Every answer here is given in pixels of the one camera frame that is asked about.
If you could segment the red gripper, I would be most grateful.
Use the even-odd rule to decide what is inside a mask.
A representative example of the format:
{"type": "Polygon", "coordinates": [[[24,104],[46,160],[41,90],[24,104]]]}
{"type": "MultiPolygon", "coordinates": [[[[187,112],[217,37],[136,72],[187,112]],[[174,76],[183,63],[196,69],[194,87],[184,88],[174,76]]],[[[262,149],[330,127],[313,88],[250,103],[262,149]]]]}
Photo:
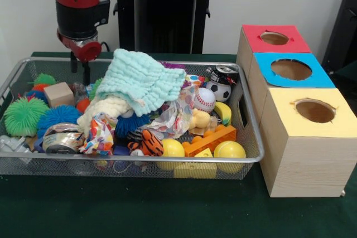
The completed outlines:
{"type": "Polygon", "coordinates": [[[96,32],[89,38],[68,38],[57,31],[57,37],[60,42],[68,49],[70,53],[71,72],[78,71],[78,60],[83,67],[83,84],[90,84],[90,67],[88,61],[95,60],[101,53],[101,44],[98,41],[98,33],[96,32]]]}

